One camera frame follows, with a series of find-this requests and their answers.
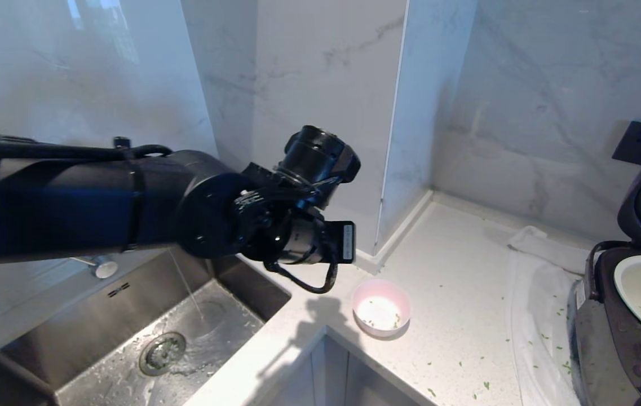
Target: stainless steel sink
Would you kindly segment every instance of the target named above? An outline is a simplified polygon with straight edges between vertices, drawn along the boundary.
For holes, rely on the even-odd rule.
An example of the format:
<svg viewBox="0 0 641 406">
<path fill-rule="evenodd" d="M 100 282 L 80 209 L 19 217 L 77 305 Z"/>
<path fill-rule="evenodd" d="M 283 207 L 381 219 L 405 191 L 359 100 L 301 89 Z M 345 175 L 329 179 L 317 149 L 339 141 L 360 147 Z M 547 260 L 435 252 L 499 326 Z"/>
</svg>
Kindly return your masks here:
<svg viewBox="0 0 641 406">
<path fill-rule="evenodd" d="M 183 404 L 289 299 L 235 257 L 166 251 L 0 349 L 0 406 Z"/>
</svg>

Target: pink bowl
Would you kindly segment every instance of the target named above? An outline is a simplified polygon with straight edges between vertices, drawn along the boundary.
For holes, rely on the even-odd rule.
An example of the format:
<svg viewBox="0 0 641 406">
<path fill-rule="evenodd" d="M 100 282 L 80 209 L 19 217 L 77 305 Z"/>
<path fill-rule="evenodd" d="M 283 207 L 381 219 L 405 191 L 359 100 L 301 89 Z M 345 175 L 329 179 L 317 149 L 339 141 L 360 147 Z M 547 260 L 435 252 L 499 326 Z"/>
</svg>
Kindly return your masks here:
<svg viewBox="0 0 641 406">
<path fill-rule="evenodd" d="M 367 280 L 353 292 L 353 316 L 366 333 L 390 337 L 398 334 L 410 320 L 410 300 L 395 283 Z"/>
</svg>

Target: label sticker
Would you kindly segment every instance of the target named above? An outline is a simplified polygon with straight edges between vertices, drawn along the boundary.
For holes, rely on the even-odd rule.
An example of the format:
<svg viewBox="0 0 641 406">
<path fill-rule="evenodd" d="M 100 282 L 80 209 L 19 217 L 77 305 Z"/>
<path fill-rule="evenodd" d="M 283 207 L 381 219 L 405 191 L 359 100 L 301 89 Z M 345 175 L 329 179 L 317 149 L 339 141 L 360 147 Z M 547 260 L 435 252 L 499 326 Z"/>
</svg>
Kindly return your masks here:
<svg viewBox="0 0 641 406">
<path fill-rule="evenodd" d="M 353 259 L 353 224 L 343 226 L 343 259 Z"/>
<path fill-rule="evenodd" d="M 585 301 L 586 285 L 584 285 L 583 280 L 581 280 L 581 282 L 578 283 L 578 286 L 576 286 L 576 310 L 580 309 Z"/>
</svg>

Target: countertop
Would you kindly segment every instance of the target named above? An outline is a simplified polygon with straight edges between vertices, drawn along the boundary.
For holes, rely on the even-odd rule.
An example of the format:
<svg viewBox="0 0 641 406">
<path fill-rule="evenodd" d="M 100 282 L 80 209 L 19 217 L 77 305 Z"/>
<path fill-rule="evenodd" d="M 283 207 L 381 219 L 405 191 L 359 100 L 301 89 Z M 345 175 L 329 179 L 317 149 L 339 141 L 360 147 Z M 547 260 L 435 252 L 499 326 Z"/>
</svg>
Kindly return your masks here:
<svg viewBox="0 0 641 406">
<path fill-rule="evenodd" d="M 521 404 L 506 342 L 504 295 L 506 242 L 527 224 L 437 193 L 377 276 L 341 265 L 335 288 L 314 295 L 265 272 L 291 300 L 186 405 L 257 403 L 292 374 L 324 334 L 419 404 Z M 542 228 L 557 241 L 587 244 Z M 325 277 L 320 264 L 289 270 L 316 285 Z M 374 339 L 353 320 L 353 289 L 373 277 L 398 283 L 410 296 L 412 318 L 396 339 Z"/>
</svg>

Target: running water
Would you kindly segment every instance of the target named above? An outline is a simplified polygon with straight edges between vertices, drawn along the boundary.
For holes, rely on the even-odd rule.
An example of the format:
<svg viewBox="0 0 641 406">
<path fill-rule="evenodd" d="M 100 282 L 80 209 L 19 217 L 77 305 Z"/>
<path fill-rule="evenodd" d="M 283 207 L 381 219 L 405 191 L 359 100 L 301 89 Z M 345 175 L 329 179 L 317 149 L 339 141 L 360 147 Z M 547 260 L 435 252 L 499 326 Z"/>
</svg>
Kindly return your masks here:
<svg viewBox="0 0 641 406">
<path fill-rule="evenodd" d="M 197 309 L 197 313 L 199 313 L 199 314 L 200 314 L 200 319 L 201 319 L 201 320 L 202 320 L 202 319 L 204 319 L 204 318 L 202 318 L 202 311 L 200 310 L 200 306 L 199 306 L 199 305 L 197 305 L 197 300 L 195 300 L 195 299 L 194 299 L 193 292 L 192 292 L 192 290 L 189 288 L 189 284 L 187 283 L 187 280 L 185 280 L 185 278 L 184 278 L 183 271 L 181 271 L 181 270 L 180 270 L 180 267 L 179 267 L 179 265 L 178 265 L 178 260 L 176 260 L 176 259 L 175 259 L 175 256 L 174 256 L 174 254 L 173 254 L 173 250 L 171 250 L 171 249 L 170 249 L 170 247 L 165 247 L 165 249 L 166 249 L 166 250 L 167 250 L 167 252 L 170 254 L 170 257 L 171 257 L 171 258 L 173 258 L 173 262 L 174 262 L 174 264 L 175 264 L 175 269 L 176 269 L 176 270 L 178 270 L 178 275 L 180 275 L 180 279 L 182 279 L 182 280 L 183 280 L 183 283 L 184 283 L 184 285 L 185 285 L 185 288 L 187 289 L 187 293 L 189 293 L 189 298 L 190 298 L 190 299 L 192 299 L 192 303 L 194 303 L 194 306 L 195 306 L 195 307 L 196 307 L 196 309 Z"/>
</svg>

